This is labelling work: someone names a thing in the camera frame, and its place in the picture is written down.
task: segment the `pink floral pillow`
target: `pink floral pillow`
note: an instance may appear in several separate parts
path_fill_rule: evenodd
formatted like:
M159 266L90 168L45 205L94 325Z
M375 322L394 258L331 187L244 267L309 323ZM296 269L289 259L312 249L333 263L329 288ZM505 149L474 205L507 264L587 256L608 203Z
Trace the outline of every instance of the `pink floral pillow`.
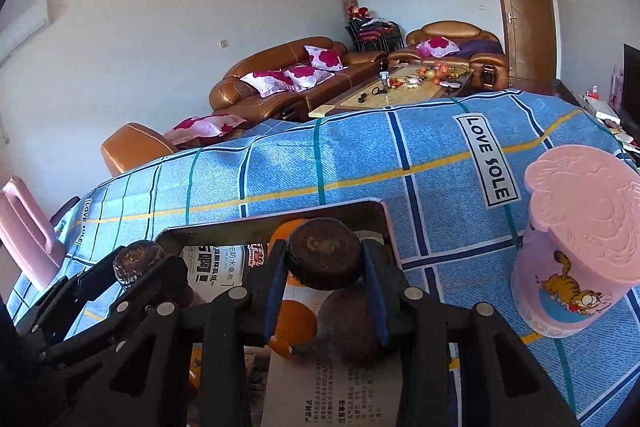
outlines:
M255 71L255 73L246 74L240 80L254 86L263 98L277 92L302 90L282 71Z
M324 71L342 71L344 66L340 54L336 50L326 50L315 46L305 46L311 65Z
M460 48L454 41L450 41L444 37L432 37L428 41L418 44L416 48L423 57L436 58L441 58L445 55L450 55L460 51Z
M172 144L180 145L196 138L225 136L245 121L234 114L217 114L202 118L192 116L165 133L164 137Z
M303 89L317 86L320 82L324 82L326 79L335 76L335 73L319 70L313 66L293 66L288 70L284 70L283 73Z

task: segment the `television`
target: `television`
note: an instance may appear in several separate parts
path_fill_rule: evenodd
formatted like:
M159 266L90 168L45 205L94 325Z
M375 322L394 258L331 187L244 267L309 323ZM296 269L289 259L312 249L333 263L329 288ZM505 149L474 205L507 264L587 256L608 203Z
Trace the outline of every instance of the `television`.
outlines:
M640 50L628 44L625 44L624 71L619 116L625 131L640 141Z

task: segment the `cushion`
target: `cushion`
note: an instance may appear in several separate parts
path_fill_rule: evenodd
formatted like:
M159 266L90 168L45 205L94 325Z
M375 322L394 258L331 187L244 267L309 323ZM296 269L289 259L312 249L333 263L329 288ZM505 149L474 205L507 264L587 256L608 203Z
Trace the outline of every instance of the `cushion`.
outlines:
M479 53L491 53L495 55L504 54L500 42L489 39L468 39L460 42L460 51L456 54L459 57L471 58Z
M303 89L308 89L309 87L314 87L320 84L320 82L324 82L326 79L334 76L335 73L331 73L330 71L319 70L318 68L314 68L313 66L293 66L287 70L284 70L283 73L287 78L293 80L293 82L302 87Z
M326 50L314 46L305 46L311 65L324 71L342 71L344 66L340 60L340 54L336 50Z
M277 92L302 90L291 79L287 78L282 71L254 71L248 73L240 80L258 90L260 96L267 98Z
M217 114L202 118L192 116L165 133L164 137L174 145L200 138L200 143L204 146L209 144L207 138L225 136L245 121L244 118L232 114Z
M440 58L460 51L454 41L444 37L432 37L426 42L421 42L416 47L423 57Z

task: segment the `yellow stripe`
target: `yellow stripe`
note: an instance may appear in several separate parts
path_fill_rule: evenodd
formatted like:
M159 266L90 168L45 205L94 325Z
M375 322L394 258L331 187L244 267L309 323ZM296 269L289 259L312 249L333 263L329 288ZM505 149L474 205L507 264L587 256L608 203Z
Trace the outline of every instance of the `yellow stripe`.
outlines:
M89 310L84 310L82 313L87 317L93 319L94 321L100 322L104 320L104 317L100 317L100 315L97 315L94 312L90 312Z
M507 147L503 147L503 151L505 153L519 152L527 149L533 149L533 147L537 147L540 145L553 131L555 131L560 125L562 125L565 121L573 118L576 114L581 113L581 109L575 109L564 116L558 118L554 123L552 123L542 136L537 137L528 142L510 145ZM429 162L421 163L418 165L412 165L409 167L409 170L405 171L401 168L393 169L392 171L380 172L379 174L370 174L369 176L363 176L362 178L352 178L350 180L339 180L337 182L327 183L324 188L325 190L333 190L334 188L341 187L354 187L356 185L366 185L368 183L375 183L384 180L390 180L393 178L398 178L400 176L406 176L407 174L415 174L416 172L424 172L429 169L434 169L437 167L442 167L443 165L448 165L450 163L459 162L462 160L466 160L471 156L469 151L460 152L457 154L452 154L450 156L444 156L443 158L439 158L437 160L432 160ZM192 206L191 212L203 212L206 210L215 210L217 208L225 208L226 206L236 206L242 203L255 203L257 201L268 201L268 200L277 200L279 198L290 198L292 196L306 196L308 194L315 194L318 191L318 187L316 185L310 187L302 187L302 188L292 188L290 190L279 190L276 192L269 192L268 194L256 194L255 196L247 196L244 200L235 199L228 201L220 201L219 203L210 203L210 204L202 204L201 206ZM122 216L123 221L130 221L131 219L150 219L151 217L161 217L161 216L173 216L174 214L183 214L185 208L170 208L169 210L158 210L157 212L150 214L133 214L131 216ZM120 216L117 217L105 217L103 219L87 219L88 223L113 223L115 221L119 221ZM82 221L76 221L71 228L76 227L82 223Z
M530 344L532 342L535 342L538 339L542 339L543 336L540 335L540 333L536 333L535 331L533 331L532 333L529 333L528 335L524 335L524 337L520 337L520 340L524 343L524 344ZM457 369L460 367L460 359L458 357L456 357L455 359L452 359L451 362L449 363L449 370L453 371L454 369Z

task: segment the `pink cup lid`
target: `pink cup lid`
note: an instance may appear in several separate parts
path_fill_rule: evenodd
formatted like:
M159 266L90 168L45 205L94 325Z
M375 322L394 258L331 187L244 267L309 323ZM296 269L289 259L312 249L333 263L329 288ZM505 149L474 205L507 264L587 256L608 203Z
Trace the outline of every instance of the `pink cup lid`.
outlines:
M640 176L585 145L543 153L524 174L529 217L602 277L640 283Z

